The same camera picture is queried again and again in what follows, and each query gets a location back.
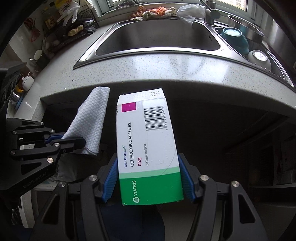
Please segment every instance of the white and green box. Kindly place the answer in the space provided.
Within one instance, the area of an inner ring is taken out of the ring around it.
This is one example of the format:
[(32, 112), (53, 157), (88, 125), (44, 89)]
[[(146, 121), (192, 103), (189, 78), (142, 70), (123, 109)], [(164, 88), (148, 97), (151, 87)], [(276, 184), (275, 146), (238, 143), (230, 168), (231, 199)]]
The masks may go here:
[(122, 203), (182, 200), (179, 162), (163, 90), (119, 96), (116, 133)]

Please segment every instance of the stainless steel pot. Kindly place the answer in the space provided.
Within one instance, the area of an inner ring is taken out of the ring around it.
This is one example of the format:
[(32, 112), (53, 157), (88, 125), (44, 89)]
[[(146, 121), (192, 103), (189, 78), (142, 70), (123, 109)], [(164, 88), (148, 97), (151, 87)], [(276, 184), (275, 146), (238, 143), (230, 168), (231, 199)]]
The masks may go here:
[(264, 34), (254, 24), (231, 15), (228, 15), (228, 18), (229, 27), (238, 28), (246, 38), (255, 43), (260, 44), (262, 42)]

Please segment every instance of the countertop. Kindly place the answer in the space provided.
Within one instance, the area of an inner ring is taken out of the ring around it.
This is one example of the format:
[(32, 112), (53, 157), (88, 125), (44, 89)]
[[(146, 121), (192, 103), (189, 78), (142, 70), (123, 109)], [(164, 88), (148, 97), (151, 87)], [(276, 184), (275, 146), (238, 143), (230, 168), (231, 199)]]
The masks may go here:
[[(149, 53), (107, 59), (73, 70), (73, 65), (88, 47), (112, 25), (98, 28), (87, 38), (62, 49), (35, 78), (15, 117), (41, 121), (47, 105), (41, 99), (47, 96), (82, 87), (134, 81), (202, 83), (203, 86), (239, 89), (279, 104), (277, 109), (263, 107), (265, 109), (296, 117), (296, 94), (291, 89), (264, 73), (222, 59), (181, 53)], [(248, 100), (240, 102), (248, 105)], [(261, 108), (260, 103), (252, 105)]]

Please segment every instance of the barcode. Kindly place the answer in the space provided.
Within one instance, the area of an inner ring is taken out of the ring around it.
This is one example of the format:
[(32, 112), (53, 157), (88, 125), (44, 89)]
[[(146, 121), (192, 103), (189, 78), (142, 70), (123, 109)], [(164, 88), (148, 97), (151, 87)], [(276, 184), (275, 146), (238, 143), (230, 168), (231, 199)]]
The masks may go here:
[(144, 108), (146, 131), (167, 128), (163, 106)]

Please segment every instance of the faucet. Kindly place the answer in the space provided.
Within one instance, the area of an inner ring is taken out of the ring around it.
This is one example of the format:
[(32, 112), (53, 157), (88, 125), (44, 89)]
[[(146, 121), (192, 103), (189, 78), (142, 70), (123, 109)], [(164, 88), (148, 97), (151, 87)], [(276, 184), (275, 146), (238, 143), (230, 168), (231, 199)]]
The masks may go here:
[(199, 0), (205, 6), (205, 20), (204, 22), (208, 25), (214, 25), (214, 20), (219, 19), (221, 14), (216, 10), (216, 3), (213, 0)]

